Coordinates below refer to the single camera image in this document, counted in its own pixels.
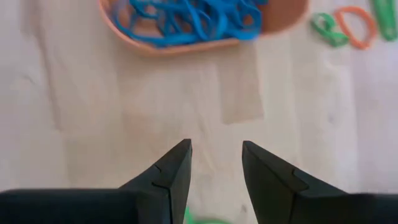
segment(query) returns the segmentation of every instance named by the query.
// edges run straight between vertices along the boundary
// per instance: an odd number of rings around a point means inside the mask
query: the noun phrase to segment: orange bowl
[[[157,48],[151,44],[133,40],[130,37],[123,34],[112,22],[109,15],[111,12],[111,6],[118,0],[98,0],[99,11],[101,17],[105,23],[111,28],[111,30],[125,43],[130,45],[133,49],[145,55],[176,55],[187,52],[198,52],[204,50],[210,50],[218,47],[226,47],[231,45],[239,44],[238,39],[230,38],[223,40],[215,40],[209,42],[200,42],[197,44],[190,45],[179,45],[166,48]],[[259,6],[262,12],[262,27],[259,38],[266,35],[275,34],[291,28],[297,24],[301,18],[304,17],[308,11],[309,0],[269,0],[268,4]],[[127,24],[129,15],[132,10],[125,9],[122,11],[120,21],[122,25]],[[156,26],[151,22],[141,22],[137,25],[140,33],[145,34],[157,34]]]

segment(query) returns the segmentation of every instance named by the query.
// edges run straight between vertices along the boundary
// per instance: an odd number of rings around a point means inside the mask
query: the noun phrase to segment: wooden floor
[[[363,0],[314,0],[313,12]],[[142,58],[94,1],[0,2],[0,189],[117,187],[193,141],[193,213],[255,223],[252,140],[349,192],[398,192],[398,42],[331,49],[304,22],[239,47]]]

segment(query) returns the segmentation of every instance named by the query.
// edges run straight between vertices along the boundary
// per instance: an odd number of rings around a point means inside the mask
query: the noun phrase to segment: green plastic link
[[[395,1],[396,0],[371,0],[381,35],[387,41],[394,41],[398,38]]]
[[[230,224],[228,222],[224,222],[221,220],[194,220],[191,213],[189,212],[189,208],[185,209],[185,223],[186,224]]]
[[[334,32],[334,18],[327,13],[318,13],[312,17],[311,26],[333,47],[341,47],[349,42],[347,35]]]

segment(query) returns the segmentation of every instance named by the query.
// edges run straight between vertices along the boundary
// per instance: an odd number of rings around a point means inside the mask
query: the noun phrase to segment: orange plastic ring
[[[364,41],[360,41],[354,37],[353,33],[346,25],[346,22],[343,17],[344,12],[350,12],[356,14],[365,20],[366,24],[368,25],[369,34]],[[377,35],[377,26],[376,22],[373,20],[371,15],[369,15],[369,13],[367,13],[364,9],[361,9],[360,7],[347,6],[337,9],[337,11],[335,12],[335,17],[337,23],[341,27],[341,30],[349,37],[349,41],[354,47],[364,50],[371,46],[372,42],[374,41]]]

